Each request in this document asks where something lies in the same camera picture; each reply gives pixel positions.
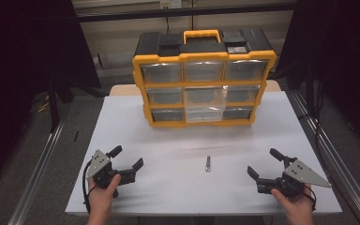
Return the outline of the white table cover sheet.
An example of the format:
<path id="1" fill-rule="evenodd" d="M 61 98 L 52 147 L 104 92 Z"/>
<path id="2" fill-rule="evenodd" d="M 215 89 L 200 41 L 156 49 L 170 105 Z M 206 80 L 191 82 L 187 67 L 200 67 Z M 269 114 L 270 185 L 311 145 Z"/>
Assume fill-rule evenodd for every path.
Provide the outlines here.
<path id="1" fill-rule="evenodd" d="M 270 155 L 271 148 L 323 173 L 283 92 L 264 93 L 255 122 L 237 127 L 151 127 L 141 97 L 106 97 L 85 156 L 117 145 L 123 150 L 112 161 L 115 169 L 128 169 L 143 158 L 135 182 L 118 189 L 112 209 L 117 216 L 276 214 L 278 202 L 259 193 L 247 173 L 250 166 L 262 178 L 281 176 L 283 164 Z"/>

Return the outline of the black horizontal bar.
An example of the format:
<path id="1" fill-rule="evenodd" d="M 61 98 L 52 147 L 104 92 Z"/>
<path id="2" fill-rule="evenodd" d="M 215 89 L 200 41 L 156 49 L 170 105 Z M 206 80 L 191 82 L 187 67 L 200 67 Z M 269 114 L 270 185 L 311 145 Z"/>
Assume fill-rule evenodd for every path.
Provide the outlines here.
<path id="1" fill-rule="evenodd" d="M 91 22 L 170 18 L 170 17 L 185 17 L 185 16 L 199 16 L 199 15 L 282 11 L 282 10 L 294 10 L 296 6 L 297 4 L 295 2 L 291 2 L 291 3 L 228 6 L 228 7 L 187 7 L 187 8 L 179 8 L 179 9 L 154 9 L 154 10 L 118 12 L 118 13 L 80 14 L 77 15 L 75 19 L 79 23 L 91 23 Z"/>

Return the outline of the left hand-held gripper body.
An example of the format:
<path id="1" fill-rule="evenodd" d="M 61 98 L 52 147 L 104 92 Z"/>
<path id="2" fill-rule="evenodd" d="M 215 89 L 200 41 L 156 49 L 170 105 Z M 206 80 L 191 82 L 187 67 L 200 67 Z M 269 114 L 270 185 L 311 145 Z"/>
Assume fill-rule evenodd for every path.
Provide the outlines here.
<path id="1" fill-rule="evenodd" d="M 91 165 L 86 173 L 86 179 L 92 178 L 99 188 L 107 188 L 111 183 L 113 177 L 117 174 L 121 175 L 120 186 L 129 183 L 134 183 L 136 178 L 136 172 L 132 169 L 127 170 L 114 170 L 111 163 L 112 157 L 107 157 L 106 154 L 97 150 L 92 156 Z"/>

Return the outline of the black curtain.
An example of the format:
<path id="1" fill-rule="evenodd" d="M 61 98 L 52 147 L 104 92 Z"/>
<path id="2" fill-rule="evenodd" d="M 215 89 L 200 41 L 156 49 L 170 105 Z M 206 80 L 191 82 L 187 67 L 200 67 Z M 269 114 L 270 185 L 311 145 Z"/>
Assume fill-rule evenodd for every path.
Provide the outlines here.
<path id="1" fill-rule="evenodd" d="M 311 71 L 360 133 L 360 0 L 296 0 L 277 71 L 292 88 Z"/>
<path id="2" fill-rule="evenodd" d="M 99 87 L 72 0 L 0 0 L 0 169 L 21 136 L 32 98 Z"/>

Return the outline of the yellow black drawer organizer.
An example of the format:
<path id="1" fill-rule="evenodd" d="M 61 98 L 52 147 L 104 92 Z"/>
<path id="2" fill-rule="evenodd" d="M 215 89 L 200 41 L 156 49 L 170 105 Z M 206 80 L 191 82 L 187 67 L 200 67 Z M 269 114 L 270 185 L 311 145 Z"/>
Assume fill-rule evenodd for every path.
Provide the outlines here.
<path id="1" fill-rule="evenodd" d="M 152 127 L 248 126 L 276 60 L 260 28 L 143 33 L 132 59 L 133 78 Z M 223 88 L 226 108 L 221 121 L 186 121 L 184 90 L 195 86 Z"/>

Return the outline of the person's right hand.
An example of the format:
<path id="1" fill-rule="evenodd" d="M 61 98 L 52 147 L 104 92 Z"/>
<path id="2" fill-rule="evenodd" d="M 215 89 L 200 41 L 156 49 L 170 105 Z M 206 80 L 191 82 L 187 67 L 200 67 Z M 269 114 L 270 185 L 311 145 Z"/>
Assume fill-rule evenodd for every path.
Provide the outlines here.
<path id="1" fill-rule="evenodd" d="M 279 190 L 273 188 L 271 194 L 284 208 L 286 216 L 295 220 L 304 220 L 312 217 L 311 185 L 306 184 L 303 193 L 295 199 L 286 198 Z"/>

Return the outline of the person's left hand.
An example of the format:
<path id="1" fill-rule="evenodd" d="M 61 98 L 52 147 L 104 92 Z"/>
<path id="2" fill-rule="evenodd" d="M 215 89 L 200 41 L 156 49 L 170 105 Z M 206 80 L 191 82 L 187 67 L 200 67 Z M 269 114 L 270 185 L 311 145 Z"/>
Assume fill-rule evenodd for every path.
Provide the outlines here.
<path id="1" fill-rule="evenodd" d="M 93 179 L 88 180 L 91 218 L 108 218 L 111 215 L 113 194 L 120 181 L 121 176 L 117 174 L 107 188 L 99 188 Z"/>

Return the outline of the black metal stand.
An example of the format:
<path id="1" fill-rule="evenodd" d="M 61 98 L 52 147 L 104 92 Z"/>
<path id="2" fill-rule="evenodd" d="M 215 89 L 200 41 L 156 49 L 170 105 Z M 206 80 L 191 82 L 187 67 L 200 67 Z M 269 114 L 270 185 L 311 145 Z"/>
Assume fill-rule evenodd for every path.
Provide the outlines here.
<path id="1" fill-rule="evenodd" d="M 50 79 L 48 97 L 52 121 L 51 132 L 54 132 L 60 122 L 57 99 L 60 98 L 64 103 L 70 103 L 74 96 L 66 80 Z"/>

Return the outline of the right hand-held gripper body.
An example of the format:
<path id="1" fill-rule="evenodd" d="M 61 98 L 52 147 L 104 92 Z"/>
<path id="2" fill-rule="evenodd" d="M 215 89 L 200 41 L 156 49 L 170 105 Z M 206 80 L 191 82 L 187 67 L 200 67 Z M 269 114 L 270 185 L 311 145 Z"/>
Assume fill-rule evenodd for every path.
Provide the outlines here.
<path id="1" fill-rule="evenodd" d="M 261 178 L 256 174 L 256 185 L 259 193 L 270 194 L 271 190 L 275 188 L 285 197 L 294 198 L 304 192 L 306 184 L 324 188 L 332 186 L 300 159 L 296 159 L 285 166 L 282 175 L 276 179 Z"/>

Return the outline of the clear plastic drawer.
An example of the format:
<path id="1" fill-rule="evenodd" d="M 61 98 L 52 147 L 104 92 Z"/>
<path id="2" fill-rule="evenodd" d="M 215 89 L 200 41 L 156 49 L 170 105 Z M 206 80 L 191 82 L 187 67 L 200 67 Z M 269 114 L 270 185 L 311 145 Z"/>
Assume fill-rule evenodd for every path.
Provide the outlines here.
<path id="1" fill-rule="evenodd" d="M 221 86 L 195 86 L 184 90 L 186 121 L 188 123 L 217 122 L 226 108 Z"/>

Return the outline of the white wall outlet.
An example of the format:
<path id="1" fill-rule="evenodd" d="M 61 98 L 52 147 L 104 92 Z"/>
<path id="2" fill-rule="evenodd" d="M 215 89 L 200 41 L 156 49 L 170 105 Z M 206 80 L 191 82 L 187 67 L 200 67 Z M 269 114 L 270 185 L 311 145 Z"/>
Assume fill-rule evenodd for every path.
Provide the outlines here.
<path id="1" fill-rule="evenodd" d="M 173 9 L 182 7 L 181 0 L 160 0 L 159 4 L 161 9 Z"/>

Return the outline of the aluminium floor rail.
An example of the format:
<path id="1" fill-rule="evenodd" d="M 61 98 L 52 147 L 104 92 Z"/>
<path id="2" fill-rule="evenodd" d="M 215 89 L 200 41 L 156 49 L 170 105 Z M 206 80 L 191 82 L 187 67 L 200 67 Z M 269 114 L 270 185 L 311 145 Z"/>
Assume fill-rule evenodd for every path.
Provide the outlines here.
<path id="1" fill-rule="evenodd" d="M 332 163 L 337 172 L 342 184 L 352 198 L 352 202 L 360 212 L 360 186 L 354 179 L 353 175 L 347 168 L 346 164 L 340 157 L 335 146 L 331 143 L 324 130 L 321 128 L 318 119 L 311 116 L 308 112 L 307 102 L 300 93 L 291 93 L 294 101 L 297 103 L 298 108 L 306 117 L 309 126 L 316 135 L 318 149 L 323 150 L 328 159 Z"/>
<path id="2" fill-rule="evenodd" d="M 28 181 L 20 200 L 18 201 L 7 225 L 23 225 L 30 207 L 38 192 L 38 187 L 41 183 L 42 177 L 51 160 L 55 146 L 60 138 L 65 118 L 59 120 L 54 130 L 51 132 L 48 141 L 46 142 L 42 154 L 37 162 L 37 166 L 33 170 L 30 180 Z"/>

